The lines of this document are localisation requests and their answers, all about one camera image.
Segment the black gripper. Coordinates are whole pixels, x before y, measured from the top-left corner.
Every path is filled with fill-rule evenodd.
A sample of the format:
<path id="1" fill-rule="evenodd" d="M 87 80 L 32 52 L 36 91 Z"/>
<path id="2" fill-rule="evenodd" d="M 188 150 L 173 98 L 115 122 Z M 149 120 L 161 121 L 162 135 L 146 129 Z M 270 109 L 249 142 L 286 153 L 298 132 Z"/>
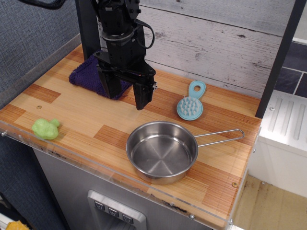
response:
<path id="1" fill-rule="evenodd" d="M 144 28 L 150 31 L 149 25 L 129 25 L 126 31 L 104 30 L 102 38 L 106 42 L 107 51 L 97 51 L 94 56 L 98 60 L 97 71 L 101 96 L 119 99 L 126 90 L 126 83 L 133 85 L 137 110 L 142 110 L 152 101 L 156 89 L 155 70 L 146 63 L 146 50 L 154 44 L 146 46 Z"/>

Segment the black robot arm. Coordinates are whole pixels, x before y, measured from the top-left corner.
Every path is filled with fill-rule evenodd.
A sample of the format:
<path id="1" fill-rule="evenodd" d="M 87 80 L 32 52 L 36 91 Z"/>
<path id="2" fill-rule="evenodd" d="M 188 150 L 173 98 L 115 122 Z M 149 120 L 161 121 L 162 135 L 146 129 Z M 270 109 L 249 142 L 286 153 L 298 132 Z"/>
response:
<path id="1" fill-rule="evenodd" d="M 108 98 L 118 96 L 123 81 L 133 85 L 137 110 L 152 100 L 156 89 L 156 71 L 146 63 L 144 28 L 150 25 L 138 20 L 138 0 L 94 0 L 92 6 L 101 23 L 107 52 L 97 51 L 97 70 Z"/>

